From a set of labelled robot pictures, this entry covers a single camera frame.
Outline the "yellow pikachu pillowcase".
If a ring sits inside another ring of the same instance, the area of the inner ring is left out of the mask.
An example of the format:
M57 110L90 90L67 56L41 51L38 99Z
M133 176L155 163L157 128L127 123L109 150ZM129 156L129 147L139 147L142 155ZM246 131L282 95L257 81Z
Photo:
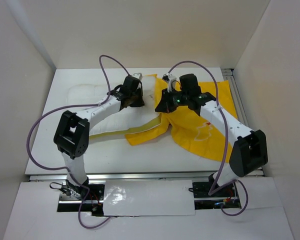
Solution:
M167 87L157 74L154 77L154 107L159 103L162 90ZM201 91L216 95L213 82L199 82ZM217 82L219 102L231 115L238 119L233 102L229 81ZM160 113L160 124L150 130L126 134L125 138L130 145L136 146L153 140L164 134L171 125L173 141L190 153L197 156L221 162L225 147L225 137L207 118L201 118L186 106L180 106L172 113Z

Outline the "white pillow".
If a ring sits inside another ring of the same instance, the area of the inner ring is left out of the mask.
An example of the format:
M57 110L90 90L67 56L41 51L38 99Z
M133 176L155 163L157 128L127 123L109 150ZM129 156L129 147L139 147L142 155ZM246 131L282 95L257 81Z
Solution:
M89 132L91 138L107 135L125 135L144 132L157 127L161 123L160 114L155 112L155 75L142 78L143 101L142 107L127 107L120 112L107 117L95 125ZM66 105L95 104L106 94L107 85L100 83L78 84L72 86L65 99Z

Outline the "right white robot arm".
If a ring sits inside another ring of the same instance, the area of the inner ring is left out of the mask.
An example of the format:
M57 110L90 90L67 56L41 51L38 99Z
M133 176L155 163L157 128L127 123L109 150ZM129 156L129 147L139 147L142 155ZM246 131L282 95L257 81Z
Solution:
M223 134L224 157L228 147L232 147L229 161L222 159L219 170L209 176L208 195L220 196L227 185L268 163L265 133L252 130L237 120L222 107L216 95L202 92L193 73L182 75L179 79L167 73L162 79L167 88L161 92L156 112L170 114L178 107L186 106Z

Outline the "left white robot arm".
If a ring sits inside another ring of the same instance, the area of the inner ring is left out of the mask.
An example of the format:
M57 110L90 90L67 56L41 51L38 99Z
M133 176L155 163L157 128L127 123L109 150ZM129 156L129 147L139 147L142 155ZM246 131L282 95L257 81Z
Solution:
M109 98L102 105L89 107L78 112L63 112L59 120L53 142L61 152L68 168L66 185L78 200L89 193L89 178L85 171L84 153L89 146L90 130L107 117L127 107L142 107L142 74L128 75L123 84L110 91Z

